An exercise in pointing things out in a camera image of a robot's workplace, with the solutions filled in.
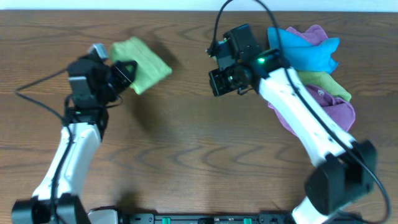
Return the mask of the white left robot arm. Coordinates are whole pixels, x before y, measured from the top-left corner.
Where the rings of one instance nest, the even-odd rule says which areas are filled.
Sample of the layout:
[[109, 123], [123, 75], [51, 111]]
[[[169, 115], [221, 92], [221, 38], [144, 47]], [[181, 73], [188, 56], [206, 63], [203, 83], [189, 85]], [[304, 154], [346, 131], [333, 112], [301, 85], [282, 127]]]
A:
[[137, 62], [78, 59], [67, 68], [72, 92], [65, 98], [55, 157], [32, 197], [17, 200], [13, 223], [89, 223], [80, 195], [91, 160], [102, 143], [109, 114], [136, 76]]

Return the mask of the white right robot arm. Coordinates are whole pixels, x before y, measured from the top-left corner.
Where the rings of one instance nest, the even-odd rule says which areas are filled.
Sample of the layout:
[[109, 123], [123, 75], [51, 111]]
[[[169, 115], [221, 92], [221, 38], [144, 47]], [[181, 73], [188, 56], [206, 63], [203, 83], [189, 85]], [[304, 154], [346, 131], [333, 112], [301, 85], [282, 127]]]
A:
[[339, 127], [307, 91], [277, 49], [242, 57], [215, 50], [218, 68], [209, 72], [215, 96], [249, 86], [268, 101], [297, 135], [315, 170], [305, 182], [305, 198], [293, 209], [295, 223], [326, 223], [378, 182], [376, 149], [358, 143]]

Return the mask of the light green microfiber cloth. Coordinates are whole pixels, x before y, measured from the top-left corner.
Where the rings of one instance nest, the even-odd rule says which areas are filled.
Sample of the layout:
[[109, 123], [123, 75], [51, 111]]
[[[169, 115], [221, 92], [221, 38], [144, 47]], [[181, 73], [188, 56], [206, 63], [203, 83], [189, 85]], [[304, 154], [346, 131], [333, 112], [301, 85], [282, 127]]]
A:
[[137, 62], [136, 76], [129, 87], [138, 95], [172, 74], [172, 69], [138, 37], [113, 43], [110, 58], [113, 62]]

